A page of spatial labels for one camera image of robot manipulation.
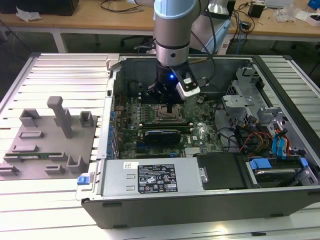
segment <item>blue latch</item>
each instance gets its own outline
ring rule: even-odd
[[[304,157],[300,158],[300,162],[304,168],[308,167],[309,165],[308,161]]]
[[[78,185],[89,185],[90,184],[90,176],[78,176],[78,180],[76,183]]]
[[[267,158],[255,158],[252,161],[250,161],[249,164],[252,170],[272,168]]]

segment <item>wooden table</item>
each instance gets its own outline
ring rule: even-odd
[[[16,32],[51,33],[59,53],[67,53],[62,33],[112,34],[112,35],[153,35],[154,10],[144,6],[142,12],[119,14],[100,7],[101,0],[79,0],[72,16],[41,14],[42,19],[25,22],[15,14],[0,14],[0,19]],[[113,1],[111,9],[127,9],[132,3]],[[0,24],[0,32],[8,29]]]
[[[235,8],[242,3],[246,3],[248,0],[236,0]],[[315,12],[313,9],[308,7],[309,0],[295,0],[294,4],[297,8],[307,11]],[[248,14],[249,7],[246,6],[240,11]],[[254,40],[273,40],[271,48],[275,47],[276,41],[293,41],[293,42],[319,42],[320,41],[320,28],[313,27],[305,21],[296,19],[292,22],[277,22],[274,14],[275,9],[265,9],[260,18],[253,18],[255,27],[253,31],[248,34],[248,39]],[[243,13],[239,13],[239,17],[242,21],[252,23],[252,20],[245,16]],[[236,19],[231,18],[231,27],[226,35],[221,49],[218,51],[219,54],[226,54],[230,40],[234,37],[236,32]]]
[[[237,0],[235,9],[241,3],[248,0]],[[100,7],[100,0],[79,0],[79,5],[73,16],[57,16],[42,14],[41,20],[25,22],[15,14],[0,14],[3,20],[13,31],[17,32],[45,32],[51,33],[54,37],[59,53],[66,53],[67,48],[61,37],[62,33],[80,34],[115,34],[115,35],[153,35],[154,11],[150,7],[143,7],[142,12],[119,14],[103,10]],[[307,10],[308,0],[295,0],[296,6]],[[132,7],[132,3],[113,1],[111,9],[126,9]],[[320,28],[313,27],[308,23],[297,19],[295,22],[277,22],[274,18],[274,9],[266,9],[260,18],[255,18],[255,28],[247,38],[256,40],[274,41],[320,41]],[[251,22],[244,14],[240,13],[243,21]],[[228,43],[235,33],[235,19],[232,17],[232,26],[225,38]],[[0,32],[7,31],[0,26]]]

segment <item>paper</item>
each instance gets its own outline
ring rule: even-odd
[[[296,19],[300,19],[300,20],[302,20],[302,21],[305,21],[305,20],[307,20],[308,17],[310,17],[311,14],[312,14],[312,13],[310,13],[310,12],[301,11],[301,10],[300,10],[294,17],[295,17]]]
[[[40,14],[38,12],[28,12],[22,11],[19,8],[16,8],[17,13],[15,14],[18,18],[22,19],[23,21],[29,22],[32,20],[39,20],[41,19]]]

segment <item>table leg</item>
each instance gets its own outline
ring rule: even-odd
[[[61,36],[61,33],[58,31],[54,31],[54,32],[52,32],[52,35],[53,35],[53,38],[55,41],[56,48],[58,49],[58,52],[62,53],[62,54],[67,53],[68,48],[67,48],[65,41],[63,40],[63,38]]]
[[[278,42],[279,42],[279,41],[273,41],[273,42],[271,43],[270,49],[271,49],[271,50],[275,50]]]
[[[227,50],[229,48],[229,43],[231,39],[233,38],[232,34],[227,34],[225,38],[223,39],[223,42],[220,46],[220,48],[217,51],[217,55],[225,55],[227,53]]]
[[[100,45],[99,34],[95,34],[95,35],[94,35],[94,41],[95,41],[95,45]]]
[[[1,31],[0,30],[0,41],[2,41],[2,42],[8,41],[8,38],[7,38],[7,35],[6,35],[5,31]]]

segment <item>motherboard chip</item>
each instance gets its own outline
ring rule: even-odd
[[[167,112],[166,105],[157,105],[154,107],[156,123],[183,123],[186,120],[181,113],[182,107],[179,104],[172,106],[172,112]]]

